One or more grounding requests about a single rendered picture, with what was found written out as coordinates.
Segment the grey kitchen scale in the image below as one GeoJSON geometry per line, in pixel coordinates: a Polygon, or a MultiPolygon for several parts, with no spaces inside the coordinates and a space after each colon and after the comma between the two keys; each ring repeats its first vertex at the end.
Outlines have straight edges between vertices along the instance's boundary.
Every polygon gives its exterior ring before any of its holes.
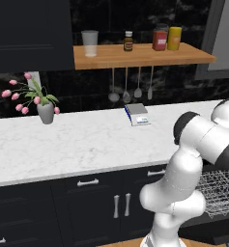
{"type": "Polygon", "coordinates": [[[150,123],[148,111],[142,103],[126,104],[125,111],[132,126],[150,123]]]}

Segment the hanging metal spoon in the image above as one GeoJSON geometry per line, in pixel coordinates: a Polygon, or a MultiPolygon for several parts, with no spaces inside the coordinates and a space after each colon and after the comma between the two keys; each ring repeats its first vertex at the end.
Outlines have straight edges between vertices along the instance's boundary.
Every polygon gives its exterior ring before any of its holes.
{"type": "Polygon", "coordinates": [[[128,72],[129,69],[126,68],[126,75],[125,75],[125,90],[123,92],[123,102],[130,103],[130,94],[128,92],[128,72]]]}

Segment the hanging metal ladle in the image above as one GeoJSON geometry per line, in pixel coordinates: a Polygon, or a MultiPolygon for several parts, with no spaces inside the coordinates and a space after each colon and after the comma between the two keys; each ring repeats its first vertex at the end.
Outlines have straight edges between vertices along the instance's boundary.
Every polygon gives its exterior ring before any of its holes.
{"type": "Polygon", "coordinates": [[[120,96],[115,93],[114,88],[115,88],[115,69],[112,69],[112,92],[108,95],[108,99],[111,102],[117,102],[120,99],[120,96]]]}

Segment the yellow jar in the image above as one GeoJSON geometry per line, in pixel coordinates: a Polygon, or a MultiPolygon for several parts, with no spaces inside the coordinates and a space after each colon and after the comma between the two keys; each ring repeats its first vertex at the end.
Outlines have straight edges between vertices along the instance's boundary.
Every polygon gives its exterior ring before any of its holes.
{"type": "Polygon", "coordinates": [[[170,27],[168,34],[167,49],[178,50],[180,47],[181,36],[182,36],[181,27],[170,27]]]}

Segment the hanging narrow metal spatula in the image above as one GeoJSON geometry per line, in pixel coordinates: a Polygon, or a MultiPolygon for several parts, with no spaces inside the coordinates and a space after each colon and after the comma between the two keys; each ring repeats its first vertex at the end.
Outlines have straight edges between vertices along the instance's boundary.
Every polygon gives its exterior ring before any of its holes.
{"type": "Polygon", "coordinates": [[[151,100],[153,97],[153,89],[152,89],[153,75],[154,75],[154,66],[152,66],[151,68],[150,86],[148,89],[148,100],[151,100]]]}

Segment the dark dishwasher door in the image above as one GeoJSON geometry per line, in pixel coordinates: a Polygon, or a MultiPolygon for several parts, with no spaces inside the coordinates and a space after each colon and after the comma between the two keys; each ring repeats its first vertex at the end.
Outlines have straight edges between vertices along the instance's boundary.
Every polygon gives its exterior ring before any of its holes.
{"type": "Polygon", "coordinates": [[[180,227],[179,236],[212,245],[229,243],[229,213],[214,218],[204,213],[190,219],[180,227]]]}

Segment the wooden wall shelf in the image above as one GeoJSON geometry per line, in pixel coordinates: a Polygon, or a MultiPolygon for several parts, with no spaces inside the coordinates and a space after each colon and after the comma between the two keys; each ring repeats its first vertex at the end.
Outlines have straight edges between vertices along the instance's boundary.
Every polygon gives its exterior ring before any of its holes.
{"type": "Polygon", "coordinates": [[[176,51],[155,51],[150,43],[136,43],[131,52],[126,52],[121,44],[103,44],[97,46],[97,56],[93,58],[85,56],[82,45],[76,45],[73,56],[76,69],[211,64],[216,61],[215,56],[184,42],[180,43],[180,48],[176,51]]]}

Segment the dark upper cupboard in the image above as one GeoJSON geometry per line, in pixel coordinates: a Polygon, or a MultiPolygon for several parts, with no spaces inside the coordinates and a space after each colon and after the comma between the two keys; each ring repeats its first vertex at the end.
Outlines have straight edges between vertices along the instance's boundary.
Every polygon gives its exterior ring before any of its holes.
{"type": "Polygon", "coordinates": [[[0,0],[0,73],[72,68],[70,0],[0,0]]]}

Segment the dark cupboard door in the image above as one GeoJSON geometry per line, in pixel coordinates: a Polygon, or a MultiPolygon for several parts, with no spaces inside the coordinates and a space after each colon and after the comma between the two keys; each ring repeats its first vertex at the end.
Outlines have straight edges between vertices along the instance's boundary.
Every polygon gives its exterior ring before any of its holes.
{"type": "Polygon", "coordinates": [[[122,195],[120,231],[122,240],[130,240],[145,236],[152,228],[155,214],[142,207],[139,194],[143,182],[126,184],[122,195]],[[126,194],[130,193],[129,216],[125,216],[126,194]]]}
{"type": "Polygon", "coordinates": [[[115,238],[119,217],[114,215],[114,196],[111,189],[78,191],[67,199],[75,247],[97,247],[115,238]]]}

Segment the grey window frame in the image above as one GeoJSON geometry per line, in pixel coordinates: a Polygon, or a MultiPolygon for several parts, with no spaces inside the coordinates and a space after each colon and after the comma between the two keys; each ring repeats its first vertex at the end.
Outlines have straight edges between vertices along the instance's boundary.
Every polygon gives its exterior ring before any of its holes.
{"type": "Polygon", "coordinates": [[[229,78],[229,0],[213,0],[201,48],[216,57],[198,65],[196,80],[229,78]]]}

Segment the white wall outlet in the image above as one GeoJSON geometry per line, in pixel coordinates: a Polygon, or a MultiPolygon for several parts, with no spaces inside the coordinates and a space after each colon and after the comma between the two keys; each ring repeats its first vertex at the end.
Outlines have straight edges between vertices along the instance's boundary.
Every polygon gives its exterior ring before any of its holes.
{"type": "MultiPolygon", "coordinates": [[[[30,74],[31,74],[32,78],[37,82],[39,88],[41,88],[42,85],[41,85],[40,74],[37,71],[30,71],[30,74]]],[[[31,79],[28,80],[28,85],[31,88],[35,88],[35,86],[34,86],[34,84],[33,84],[31,79]]]]}

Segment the dark drawer front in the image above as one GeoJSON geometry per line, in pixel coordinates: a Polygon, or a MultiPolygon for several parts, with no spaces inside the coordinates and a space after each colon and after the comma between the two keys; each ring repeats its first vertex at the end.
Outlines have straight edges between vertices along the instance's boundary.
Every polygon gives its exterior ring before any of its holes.
{"type": "Polygon", "coordinates": [[[0,247],[63,247],[58,227],[50,224],[0,228],[0,247]]]}
{"type": "Polygon", "coordinates": [[[161,170],[166,170],[166,164],[132,169],[130,177],[132,178],[134,182],[150,183],[150,182],[160,180],[164,175],[148,177],[147,176],[148,171],[156,172],[156,171],[161,171],[161,170]]]}
{"type": "Polygon", "coordinates": [[[27,183],[0,187],[0,226],[54,220],[50,186],[27,183]]]}
{"type": "Polygon", "coordinates": [[[73,191],[80,191],[80,190],[105,188],[105,187],[109,187],[111,184],[112,184],[112,175],[110,173],[84,175],[84,176],[65,179],[65,187],[68,193],[71,193],[73,191]],[[95,178],[99,180],[99,184],[77,187],[77,183],[79,181],[89,181],[95,178]]]}

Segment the red jar with dark lid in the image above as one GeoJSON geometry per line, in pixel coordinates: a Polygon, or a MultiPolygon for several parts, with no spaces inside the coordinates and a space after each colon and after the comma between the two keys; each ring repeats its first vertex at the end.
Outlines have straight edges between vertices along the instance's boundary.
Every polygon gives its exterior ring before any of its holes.
{"type": "Polygon", "coordinates": [[[158,23],[153,31],[153,49],[163,51],[166,48],[168,25],[158,23]]]}

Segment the clear glass cup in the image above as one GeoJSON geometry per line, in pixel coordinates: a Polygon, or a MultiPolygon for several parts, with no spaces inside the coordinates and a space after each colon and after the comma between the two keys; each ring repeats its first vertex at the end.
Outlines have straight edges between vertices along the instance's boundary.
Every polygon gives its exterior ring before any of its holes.
{"type": "Polygon", "coordinates": [[[85,30],[81,32],[81,35],[85,56],[95,57],[97,55],[99,32],[95,30],[85,30]]]}

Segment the grey vase with pink tulips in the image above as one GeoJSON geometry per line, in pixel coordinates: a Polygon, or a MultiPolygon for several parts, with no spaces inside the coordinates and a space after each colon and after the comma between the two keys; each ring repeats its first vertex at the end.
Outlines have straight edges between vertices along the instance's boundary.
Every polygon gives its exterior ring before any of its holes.
{"type": "Polygon", "coordinates": [[[20,96],[28,98],[28,101],[19,103],[15,110],[26,115],[29,112],[29,106],[35,104],[38,114],[44,124],[52,124],[54,115],[60,114],[60,108],[57,106],[59,99],[47,92],[46,87],[39,88],[37,82],[32,78],[30,72],[25,72],[24,77],[31,79],[35,88],[31,88],[28,84],[20,83],[14,79],[9,83],[13,86],[20,85],[17,90],[5,90],[1,93],[1,97],[10,97],[11,100],[17,100],[20,96]]]}

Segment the brown bottle with white cap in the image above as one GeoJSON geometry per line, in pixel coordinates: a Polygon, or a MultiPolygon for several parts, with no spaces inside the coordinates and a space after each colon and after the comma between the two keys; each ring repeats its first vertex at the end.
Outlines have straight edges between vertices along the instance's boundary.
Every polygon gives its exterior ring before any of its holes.
{"type": "Polygon", "coordinates": [[[126,31],[124,38],[124,50],[132,51],[132,45],[133,45],[132,31],[126,31]]]}

